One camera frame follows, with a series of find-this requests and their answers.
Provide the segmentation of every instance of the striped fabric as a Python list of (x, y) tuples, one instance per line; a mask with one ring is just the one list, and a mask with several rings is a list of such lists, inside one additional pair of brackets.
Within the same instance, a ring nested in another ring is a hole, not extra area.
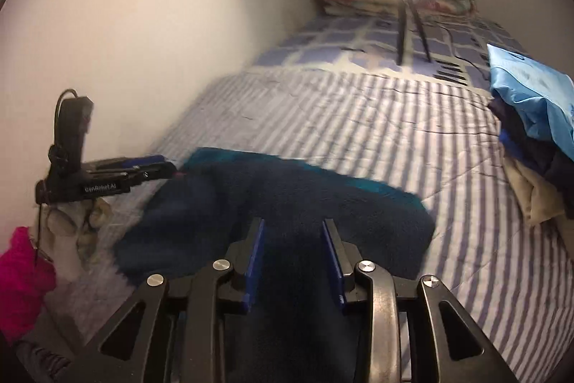
[[(520, 381), (541, 382), (574, 336), (574, 271), (553, 226), (522, 224), (487, 102), (382, 75), (246, 72), (211, 86), (153, 151), (178, 164), (200, 146), (268, 153), (418, 194), (436, 217), (421, 274), (442, 278)], [(60, 297), (86, 338), (131, 292), (108, 249), (156, 189), (117, 198), (97, 263)], [(406, 378), (408, 361), (405, 349)]]

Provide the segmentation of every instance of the black and white striped cloth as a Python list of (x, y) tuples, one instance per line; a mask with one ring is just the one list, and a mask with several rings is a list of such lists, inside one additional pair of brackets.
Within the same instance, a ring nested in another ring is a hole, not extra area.
[[(382, 75), (246, 72), (213, 84), (153, 152), (178, 164), (201, 146), (268, 153), (416, 193), (436, 217), (421, 274), (443, 280), (520, 381), (541, 382), (574, 335), (574, 271), (554, 227), (523, 225), (488, 100)], [(108, 248), (156, 189), (117, 198), (97, 263), (63, 300), (87, 338), (131, 292)]]

